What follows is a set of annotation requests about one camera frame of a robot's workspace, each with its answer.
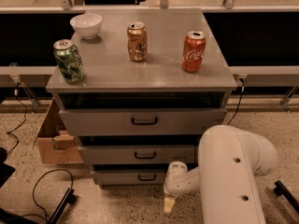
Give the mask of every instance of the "can top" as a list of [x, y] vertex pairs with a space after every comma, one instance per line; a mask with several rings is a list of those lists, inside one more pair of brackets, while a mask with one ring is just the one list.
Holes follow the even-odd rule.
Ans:
[[201, 39], [206, 38], [205, 34], [202, 31], [189, 31], [188, 37], [190, 39], [194, 39], [194, 40], [201, 40]]
[[63, 39], [56, 41], [53, 46], [55, 49], [69, 49], [73, 46], [73, 42], [71, 40]]
[[140, 21], [129, 23], [129, 28], [133, 29], [133, 30], [142, 29], [144, 27], [145, 27], [145, 24]]

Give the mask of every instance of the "green soda can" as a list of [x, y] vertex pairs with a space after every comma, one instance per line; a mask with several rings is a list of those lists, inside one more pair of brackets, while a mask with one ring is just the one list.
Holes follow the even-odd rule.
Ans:
[[64, 39], [56, 41], [53, 46], [54, 57], [64, 79], [69, 83], [83, 79], [83, 62], [73, 42]]

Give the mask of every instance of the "gray cabinet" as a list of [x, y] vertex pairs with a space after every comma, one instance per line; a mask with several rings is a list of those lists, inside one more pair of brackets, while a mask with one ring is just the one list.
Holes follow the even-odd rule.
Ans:
[[[161, 184], [170, 161], [197, 165], [201, 134], [221, 124], [236, 88], [200, 9], [101, 9], [101, 33], [94, 40], [74, 34], [85, 78], [64, 81], [56, 68], [47, 90], [76, 137], [94, 182], [104, 185]], [[148, 28], [149, 57], [130, 61], [127, 23]], [[190, 30], [206, 34], [199, 71], [180, 67], [183, 40]]]

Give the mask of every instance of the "white bowl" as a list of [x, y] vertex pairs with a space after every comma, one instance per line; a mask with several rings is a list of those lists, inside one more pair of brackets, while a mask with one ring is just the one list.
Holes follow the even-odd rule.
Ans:
[[102, 17], [93, 13], [77, 15], [70, 21], [71, 26], [84, 39], [97, 37], [102, 28]]

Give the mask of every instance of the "brown soda can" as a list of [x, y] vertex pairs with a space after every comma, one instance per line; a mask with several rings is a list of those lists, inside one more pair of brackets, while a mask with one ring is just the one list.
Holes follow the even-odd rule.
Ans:
[[185, 37], [183, 61], [184, 71], [195, 72], [202, 64], [206, 48], [206, 38], [201, 31], [190, 31]]
[[142, 22], [130, 23], [127, 29], [128, 52], [135, 62], [143, 61], [148, 55], [147, 28]]

